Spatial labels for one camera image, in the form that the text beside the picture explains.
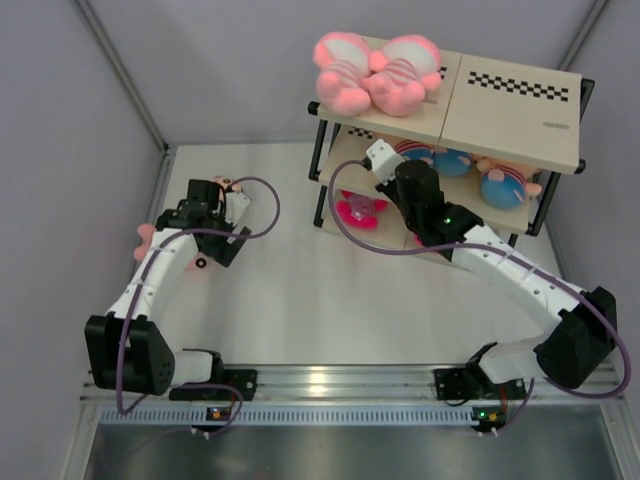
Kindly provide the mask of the orange-faced blue doll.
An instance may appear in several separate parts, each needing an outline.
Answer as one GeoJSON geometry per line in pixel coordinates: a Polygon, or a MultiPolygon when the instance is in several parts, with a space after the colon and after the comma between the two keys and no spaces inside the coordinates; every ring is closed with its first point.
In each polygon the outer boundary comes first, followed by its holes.
{"type": "Polygon", "coordinates": [[[414,140],[402,140],[394,145],[394,150],[405,161],[424,161],[433,164],[433,147],[414,140]]]}

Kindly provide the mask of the pink plush behind arm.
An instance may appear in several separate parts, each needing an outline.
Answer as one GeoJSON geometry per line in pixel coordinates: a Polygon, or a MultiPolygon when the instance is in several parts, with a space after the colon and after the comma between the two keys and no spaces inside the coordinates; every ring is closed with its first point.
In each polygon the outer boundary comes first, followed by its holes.
{"type": "MultiPolygon", "coordinates": [[[[137,228],[137,234],[140,238],[140,244],[134,249],[133,252],[133,258],[136,262],[141,263],[144,260],[144,257],[151,247],[152,237],[155,231],[155,226],[150,223],[141,224],[137,228]]],[[[198,253],[186,267],[186,270],[204,270],[209,267],[210,263],[211,261],[206,256],[198,253]]]]}

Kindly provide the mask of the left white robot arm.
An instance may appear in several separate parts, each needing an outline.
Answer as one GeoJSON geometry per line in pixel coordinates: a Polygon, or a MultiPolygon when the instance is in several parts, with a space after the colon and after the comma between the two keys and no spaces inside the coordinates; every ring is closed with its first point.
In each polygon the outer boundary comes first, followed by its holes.
{"type": "Polygon", "coordinates": [[[160,396],[191,383],[204,399],[223,393],[219,354],[187,346],[185,328],[171,325],[165,313],[188,268],[200,261],[231,264],[251,232],[240,224],[249,204],[227,178],[192,179],[176,208],[139,227],[135,275],[106,314],[85,325],[97,387],[160,396]]]}

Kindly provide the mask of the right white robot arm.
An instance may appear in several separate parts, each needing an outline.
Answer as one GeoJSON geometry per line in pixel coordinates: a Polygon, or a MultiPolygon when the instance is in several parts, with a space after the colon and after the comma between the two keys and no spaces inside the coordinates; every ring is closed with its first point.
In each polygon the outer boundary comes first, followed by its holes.
{"type": "Polygon", "coordinates": [[[377,191],[398,207],[422,246],[437,248],[451,264],[484,279],[541,330],[537,337],[485,345],[466,373],[471,392],[488,397],[503,383],[528,377],[546,377],[557,387],[578,391],[616,345],[615,297],[602,287],[586,291],[565,283],[534,266],[471,210],[446,201],[428,163],[393,156],[369,168],[377,191]]]}

